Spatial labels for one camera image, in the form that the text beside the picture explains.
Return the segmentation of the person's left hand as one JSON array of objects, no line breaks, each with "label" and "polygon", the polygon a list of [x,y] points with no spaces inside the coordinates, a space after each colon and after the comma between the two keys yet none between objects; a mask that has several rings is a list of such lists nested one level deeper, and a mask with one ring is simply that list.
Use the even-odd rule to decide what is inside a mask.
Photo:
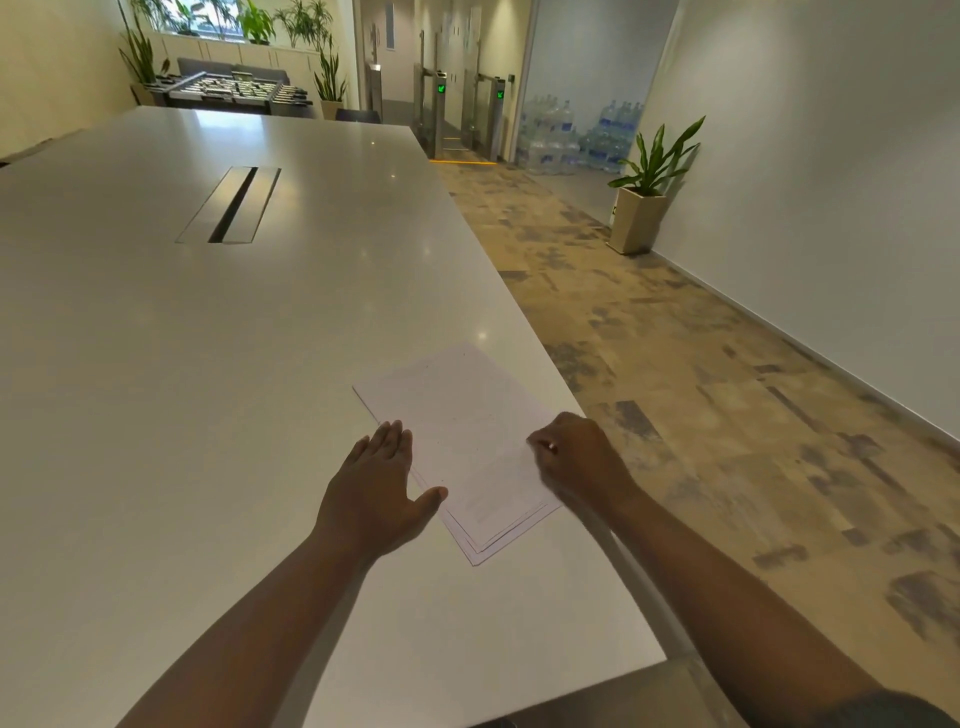
[{"label": "person's left hand", "polygon": [[354,444],[323,494],[308,537],[325,555],[368,566],[419,536],[408,529],[405,509],[414,438],[402,421],[383,421]]}]

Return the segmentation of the person's right hand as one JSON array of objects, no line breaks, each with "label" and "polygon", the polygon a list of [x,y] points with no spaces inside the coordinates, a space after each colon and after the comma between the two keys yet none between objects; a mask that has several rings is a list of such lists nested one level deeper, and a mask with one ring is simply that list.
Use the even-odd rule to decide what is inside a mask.
[{"label": "person's right hand", "polygon": [[642,494],[628,467],[593,419],[560,412],[541,430],[553,432],[561,457],[553,490],[562,500],[609,519]]}]

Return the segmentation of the white paper stack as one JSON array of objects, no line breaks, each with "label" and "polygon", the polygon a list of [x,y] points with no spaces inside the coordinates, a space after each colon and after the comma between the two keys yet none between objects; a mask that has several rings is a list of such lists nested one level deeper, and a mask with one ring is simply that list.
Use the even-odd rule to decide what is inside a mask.
[{"label": "white paper stack", "polygon": [[561,507],[543,482],[529,435],[556,410],[471,343],[365,377],[352,389],[378,421],[414,436],[411,475],[448,496],[439,516],[480,566]]}]

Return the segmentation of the person's right forearm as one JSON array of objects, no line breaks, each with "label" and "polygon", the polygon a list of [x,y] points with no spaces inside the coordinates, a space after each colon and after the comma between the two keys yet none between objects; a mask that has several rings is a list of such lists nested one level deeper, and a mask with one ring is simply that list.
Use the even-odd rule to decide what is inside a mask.
[{"label": "person's right forearm", "polygon": [[762,728],[800,728],[881,684],[772,588],[627,477],[591,505],[654,582],[730,703]]}]

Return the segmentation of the person's left forearm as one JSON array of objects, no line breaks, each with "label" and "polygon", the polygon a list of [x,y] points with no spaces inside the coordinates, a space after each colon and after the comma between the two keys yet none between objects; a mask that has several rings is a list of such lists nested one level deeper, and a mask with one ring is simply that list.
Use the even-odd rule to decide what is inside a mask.
[{"label": "person's left forearm", "polygon": [[116,728],[269,728],[348,589],[376,559],[309,535],[178,657]]}]

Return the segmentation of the beige square planter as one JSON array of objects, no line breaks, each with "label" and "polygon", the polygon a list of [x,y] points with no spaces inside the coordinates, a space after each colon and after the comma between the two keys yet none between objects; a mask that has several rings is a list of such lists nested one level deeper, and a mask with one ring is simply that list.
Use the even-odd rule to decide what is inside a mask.
[{"label": "beige square planter", "polygon": [[642,196],[632,188],[618,188],[607,245],[625,257],[650,253],[668,206],[665,195]]}]

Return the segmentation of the green leafy potted plant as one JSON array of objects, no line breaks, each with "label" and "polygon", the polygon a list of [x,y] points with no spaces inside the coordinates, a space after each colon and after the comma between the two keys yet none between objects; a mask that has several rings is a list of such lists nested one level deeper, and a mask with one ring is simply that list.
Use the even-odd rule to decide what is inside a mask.
[{"label": "green leafy potted plant", "polygon": [[690,158],[700,147],[700,143],[693,140],[706,119],[706,116],[698,118],[673,141],[666,139],[666,124],[661,124],[649,140],[638,132],[635,136],[638,161],[620,159],[628,172],[610,180],[606,186],[630,191],[642,198],[662,197],[670,183],[690,171]]}]

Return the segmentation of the stack of water bottle packs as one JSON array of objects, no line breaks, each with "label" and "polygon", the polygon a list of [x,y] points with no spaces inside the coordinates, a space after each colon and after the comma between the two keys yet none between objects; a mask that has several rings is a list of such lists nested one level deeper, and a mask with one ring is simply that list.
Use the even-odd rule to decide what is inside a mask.
[{"label": "stack of water bottle packs", "polygon": [[581,162],[607,174],[620,174],[642,118],[642,102],[613,100],[601,109],[594,126],[581,139]]},{"label": "stack of water bottle packs", "polygon": [[574,174],[581,145],[570,100],[549,94],[535,96],[521,109],[515,164],[539,176]]}]

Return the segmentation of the short snake plant in pot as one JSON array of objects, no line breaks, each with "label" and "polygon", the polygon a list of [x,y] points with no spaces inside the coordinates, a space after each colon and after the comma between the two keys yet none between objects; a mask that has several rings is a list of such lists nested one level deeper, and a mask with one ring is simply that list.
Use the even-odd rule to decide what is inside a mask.
[{"label": "short snake plant in pot", "polygon": [[346,109],[347,81],[340,78],[340,58],[336,53],[333,37],[327,33],[319,43],[318,71],[314,81],[324,120],[334,121],[339,112]]}]

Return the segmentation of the grey shirt sleeve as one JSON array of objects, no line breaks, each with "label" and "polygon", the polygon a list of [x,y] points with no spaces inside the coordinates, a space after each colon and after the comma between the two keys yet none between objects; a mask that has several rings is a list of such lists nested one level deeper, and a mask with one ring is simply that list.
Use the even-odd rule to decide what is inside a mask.
[{"label": "grey shirt sleeve", "polygon": [[960,728],[960,721],[923,698],[884,688],[826,710],[810,728]]}]

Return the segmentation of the foosball table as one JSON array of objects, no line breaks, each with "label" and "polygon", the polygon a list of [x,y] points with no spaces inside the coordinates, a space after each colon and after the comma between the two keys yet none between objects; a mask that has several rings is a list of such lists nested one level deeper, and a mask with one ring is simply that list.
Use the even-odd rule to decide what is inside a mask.
[{"label": "foosball table", "polygon": [[141,106],[318,118],[304,89],[281,80],[259,79],[242,72],[228,76],[206,71],[186,77],[158,76],[153,84],[136,86],[134,95]]}]

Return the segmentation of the grey sofa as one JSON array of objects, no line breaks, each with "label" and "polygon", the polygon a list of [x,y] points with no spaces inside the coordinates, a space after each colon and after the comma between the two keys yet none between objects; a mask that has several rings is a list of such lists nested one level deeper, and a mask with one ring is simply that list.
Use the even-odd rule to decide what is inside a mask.
[{"label": "grey sofa", "polygon": [[291,84],[288,74],[282,69],[188,57],[179,57],[176,62],[179,73],[183,77],[193,76],[200,72],[226,77],[232,77],[234,74],[246,74],[254,79],[272,81],[283,86]]}]

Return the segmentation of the white low cabinet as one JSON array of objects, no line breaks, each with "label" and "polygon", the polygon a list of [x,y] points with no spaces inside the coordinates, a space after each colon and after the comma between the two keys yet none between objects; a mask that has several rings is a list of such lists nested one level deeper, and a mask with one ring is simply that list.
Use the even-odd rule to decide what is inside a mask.
[{"label": "white low cabinet", "polygon": [[174,73],[183,73],[180,59],[282,69],[290,78],[304,74],[311,77],[322,71],[320,55],[313,51],[155,30],[147,30],[146,35],[157,61],[169,60]]}]

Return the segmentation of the row of window plants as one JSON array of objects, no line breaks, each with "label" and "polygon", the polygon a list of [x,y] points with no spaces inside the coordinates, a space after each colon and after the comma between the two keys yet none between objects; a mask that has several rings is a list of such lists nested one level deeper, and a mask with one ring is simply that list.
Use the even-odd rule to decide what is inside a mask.
[{"label": "row of window plants", "polygon": [[126,0],[150,28],[186,38],[320,50],[333,38],[327,0]]}]

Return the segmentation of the tall snake plant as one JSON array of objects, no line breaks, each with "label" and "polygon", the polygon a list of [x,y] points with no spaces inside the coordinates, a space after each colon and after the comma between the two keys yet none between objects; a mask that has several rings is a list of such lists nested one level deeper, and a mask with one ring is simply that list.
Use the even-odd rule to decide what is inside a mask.
[{"label": "tall snake plant", "polygon": [[134,101],[143,107],[166,107],[164,86],[155,67],[153,45],[135,9],[126,10],[125,0],[115,0],[124,25],[118,52],[130,76]]}]

